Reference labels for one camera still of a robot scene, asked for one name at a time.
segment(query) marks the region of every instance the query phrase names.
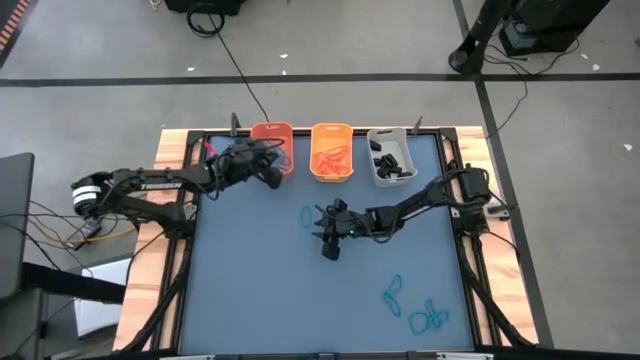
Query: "blue table surface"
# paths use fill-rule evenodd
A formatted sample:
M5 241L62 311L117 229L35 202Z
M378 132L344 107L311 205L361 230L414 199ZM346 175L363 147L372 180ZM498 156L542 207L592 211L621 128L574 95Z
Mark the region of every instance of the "blue table surface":
M214 137L221 151L233 142ZM315 204L336 197L350 209L392 205L413 195L440 174L433 136L408 139L417 177L408 185L373 183L364 137L354 137L354 173L342 184L317 182L309 171L310 139L294 140L294 174L278 190L250 179L202 198L182 324L181 353L275 354L471 349L469 320L451 223L446 209L409 221L387 244L371 239L341 242L336 262L321 255L319 228L301 221ZM383 301L395 275L402 289L393 295L396 317ZM409 317L448 312L439 328L416 335ZM425 317L414 316L415 328Z

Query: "wooden board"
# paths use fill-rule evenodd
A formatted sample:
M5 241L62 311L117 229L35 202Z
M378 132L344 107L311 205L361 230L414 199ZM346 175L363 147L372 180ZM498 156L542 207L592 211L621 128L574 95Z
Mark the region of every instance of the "wooden board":
M491 175L491 190L495 194L500 195L500 188L495 176L489 148L484 139L482 127L465 126L457 127L456 130L458 132L458 145L464 163L471 163L474 167L486 169ZM162 132L154 169L164 169L167 167L179 169L182 167L188 132L188 129L164 130ZM445 142L445 153L447 160L453 158L451 145L448 142ZM194 160L197 159L197 154L194 154L192 158ZM149 200L165 203L174 201L176 196L176 191L153 192L149 195ZM504 222L492 219L489 220L489 227L492 232L511 240L508 221ZM143 225L138 237L138 243L136 244L136 251L151 241L160 231L160 227L156 224ZM484 258L494 300L525 338L534 343L537 342L529 301L513 248L492 235L483 235L481 240L483 242ZM180 244L176 250L178 256L176 256L174 263L174 275L182 261L182 249L183 244ZM131 267L129 283L127 284L120 323L118 324L116 339L113 345L114 350L121 349L133 339L155 308L160 292L160 282L167 251L168 240L164 237L159 237L152 245L136 256ZM478 309L483 343L491 344L487 326L487 316L484 307L477 297L476 308ZM163 331L163 336L160 341L161 348L169 347L171 334L167 329L172 328L174 312L175 301L167 310L165 316L165 331ZM504 336L503 344L508 344Z

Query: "black equipment box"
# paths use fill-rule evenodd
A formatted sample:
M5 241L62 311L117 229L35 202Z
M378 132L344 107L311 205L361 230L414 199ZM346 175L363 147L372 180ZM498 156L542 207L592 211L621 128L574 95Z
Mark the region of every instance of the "black equipment box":
M215 1L202 1L202 0L165 0L167 7L171 11L186 12L191 6L197 3L211 4L209 7L202 7L203 10L198 12L217 14L217 15L238 15L240 6L247 0L215 0Z
M564 52L609 0L513 0L500 41L507 55Z

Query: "gray plastic basket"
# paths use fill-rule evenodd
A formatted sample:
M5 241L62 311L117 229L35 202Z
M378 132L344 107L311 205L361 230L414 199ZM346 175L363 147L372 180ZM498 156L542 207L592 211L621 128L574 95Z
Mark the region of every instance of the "gray plastic basket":
M413 167L409 147L407 146L407 131L403 128L373 129L367 133L367 140L373 140L382 146L381 151L371 150L367 141L367 152L369 153L369 163L373 172L373 181L378 187L402 186L408 184L418 174L418 170ZM391 178L383 179L378 176L378 168L373 163L373 158L380 158L383 155L391 154L398 161L398 166L404 172L410 172L411 176L398 178L398 175L391 174Z

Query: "orange bin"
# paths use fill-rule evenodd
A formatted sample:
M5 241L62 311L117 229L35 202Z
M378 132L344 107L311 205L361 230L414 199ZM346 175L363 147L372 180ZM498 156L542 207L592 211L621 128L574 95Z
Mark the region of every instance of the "orange bin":
M251 128L251 138L254 140L274 139L284 143L278 146L282 155L275 162L283 177L293 175L293 127L285 122L259 123Z
M341 183L353 174L353 129L346 124L311 128L311 173L320 182Z

